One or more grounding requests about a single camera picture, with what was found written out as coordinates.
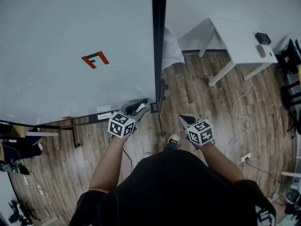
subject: shoe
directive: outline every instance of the shoe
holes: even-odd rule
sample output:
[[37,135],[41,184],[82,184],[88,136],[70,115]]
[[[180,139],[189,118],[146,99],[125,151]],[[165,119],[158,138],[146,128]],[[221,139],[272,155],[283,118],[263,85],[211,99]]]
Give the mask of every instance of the shoe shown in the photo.
[[42,146],[41,142],[38,143],[38,146],[39,146],[39,149],[42,151],[43,150],[43,146]]
[[146,153],[146,154],[144,154],[143,158],[147,158],[149,156],[152,156],[152,154],[151,153]]
[[179,138],[178,134],[174,133],[174,134],[170,135],[167,145],[178,146],[179,141],[180,141],[180,138]]

